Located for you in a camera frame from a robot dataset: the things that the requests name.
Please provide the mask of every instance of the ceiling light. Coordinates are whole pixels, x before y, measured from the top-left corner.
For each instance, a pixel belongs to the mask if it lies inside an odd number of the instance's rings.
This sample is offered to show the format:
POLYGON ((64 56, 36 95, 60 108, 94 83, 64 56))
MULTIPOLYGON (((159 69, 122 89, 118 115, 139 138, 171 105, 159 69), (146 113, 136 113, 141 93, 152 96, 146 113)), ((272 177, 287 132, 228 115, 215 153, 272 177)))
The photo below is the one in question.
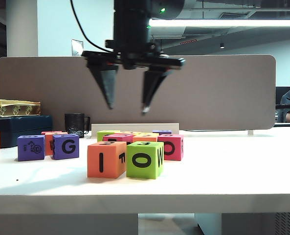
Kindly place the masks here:
POLYGON ((290 20, 150 20, 152 27, 290 27, 290 20))

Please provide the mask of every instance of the cable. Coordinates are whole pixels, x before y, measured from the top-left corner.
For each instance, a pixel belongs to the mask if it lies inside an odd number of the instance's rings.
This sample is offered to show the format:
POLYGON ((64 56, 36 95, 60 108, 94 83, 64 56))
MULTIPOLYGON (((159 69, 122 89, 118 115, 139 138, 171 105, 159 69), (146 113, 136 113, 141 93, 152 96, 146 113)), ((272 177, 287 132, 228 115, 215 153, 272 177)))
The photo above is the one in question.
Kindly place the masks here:
POLYGON ((104 49, 104 48, 102 48, 102 47, 99 47, 99 46, 97 46, 95 43, 93 43, 91 40, 88 39, 88 37, 87 37, 86 34, 84 33, 83 28, 82 28, 82 26, 81 26, 81 24, 80 24, 80 22, 79 22, 79 20, 78 20, 78 18, 77 18, 77 15, 76 15, 76 12, 75 12, 75 9, 74 9, 74 5, 73 5, 73 0, 70 0, 70 2, 71 2, 71 7, 72 7, 73 14, 74 14, 74 16, 75 16, 76 22, 77 22, 78 26, 80 27, 81 32, 82 32, 82 34, 84 35, 85 39, 86 39, 90 44, 92 44, 94 47, 96 47, 96 48, 98 48, 98 49, 100 49, 100 50, 103 50, 103 51, 105 51, 105 52, 110 52, 110 53, 112 53, 112 51, 107 50, 107 49, 104 49))

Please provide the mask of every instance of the orange block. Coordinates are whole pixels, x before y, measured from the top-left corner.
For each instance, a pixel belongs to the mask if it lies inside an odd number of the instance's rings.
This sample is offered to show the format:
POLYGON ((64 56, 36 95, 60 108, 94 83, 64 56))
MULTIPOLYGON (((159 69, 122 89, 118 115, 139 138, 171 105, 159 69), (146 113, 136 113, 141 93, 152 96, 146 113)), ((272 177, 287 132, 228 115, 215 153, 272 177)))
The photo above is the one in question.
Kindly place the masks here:
POLYGON ((125 171, 125 141, 100 141, 87 147, 87 177, 115 179, 125 171))
POLYGON ((158 133, 141 133, 133 137, 133 143, 136 141, 157 142, 158 136, 158 133))
POLYGON ((49 132, 49 133, 45 133, 45 155, 53 155, 53 148, 54 148, 54 144, 53 144, 53 135, 66 135, 67 132, 49 132))
POLYGON ((62 132, 62 131, 42 131, 41 134, 44 135, 46 133, 55 133, 55 132, 62 132))

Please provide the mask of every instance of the foam block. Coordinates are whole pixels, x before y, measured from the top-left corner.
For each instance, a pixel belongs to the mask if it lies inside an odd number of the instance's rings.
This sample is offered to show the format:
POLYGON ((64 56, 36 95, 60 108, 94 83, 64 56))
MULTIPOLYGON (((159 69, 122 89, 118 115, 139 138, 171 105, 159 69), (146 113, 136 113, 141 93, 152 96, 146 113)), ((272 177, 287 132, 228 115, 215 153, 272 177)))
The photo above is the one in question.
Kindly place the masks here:
POLYGON ((158 137, 158 141, 164 142, 164 159, 181 161, 184 155, 184 136, 176 134, 164 134, 158 137))
POLYGON ((102 138, 105 136, 105 135, 113 135, 115 133, 120 133, 121 131, 120 130, 105 130, 105 131, 98 131, 97 132, 97 141, 100 142, 102 141, 102 138))
POLYGON ((126 171, 126 142, 97 142, 87 152, 87 177, 118 178, 126 171))
POLYGON ((78 158, 79 151, 79 136, 76 134, 53 135, 53 155, 54 160, 78 158))
POLYGON ((141 133, 133 137, 133 142, 136 141, 158 141, 158 133, 141 133))
POLYGON ((67 132, 49 132, 45 133, 45 154, 46 156, 53 154, 53 135, 67 135, 67 132))
POLYGON ((126 176, 156 179, 163 171, 163 143, 137 141, 127 145, 126 176))
POLYGON ((126 144, 133 142, 134 135, 131 134, 113 134, 104 136, 102 141, 125 141, 126 144))
POLYGON ((42 131, 42 135, 46 134, 46 133, 56 133, 56 132, 62 132, 62 131, 42 131))
POLYGON ((45 158, 45 136, 20 136, 17 139, 18 161, 43 160, 45 158))
POLYGON ((118 134, 129 134, 129 135, 136 136, 136 135, 140 134, 140 132, 138 132, 138 131, 121 131, 118 134))
POLYGON ((153 133, 158 133, 159 135, 164 135, 164 134, 172 134, 171 130, 153 130, 153 133))

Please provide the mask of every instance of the coffee mug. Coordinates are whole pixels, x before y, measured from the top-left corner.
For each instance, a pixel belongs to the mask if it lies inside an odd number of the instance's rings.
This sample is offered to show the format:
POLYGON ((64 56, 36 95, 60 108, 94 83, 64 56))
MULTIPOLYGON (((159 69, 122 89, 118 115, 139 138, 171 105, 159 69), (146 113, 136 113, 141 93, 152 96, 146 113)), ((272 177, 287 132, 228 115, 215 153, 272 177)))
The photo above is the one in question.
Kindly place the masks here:
POLYGON ((80 138, 89 132, 90 117, 84 114, 65 114, 65 128, 69 134, 77 134, 80 138))

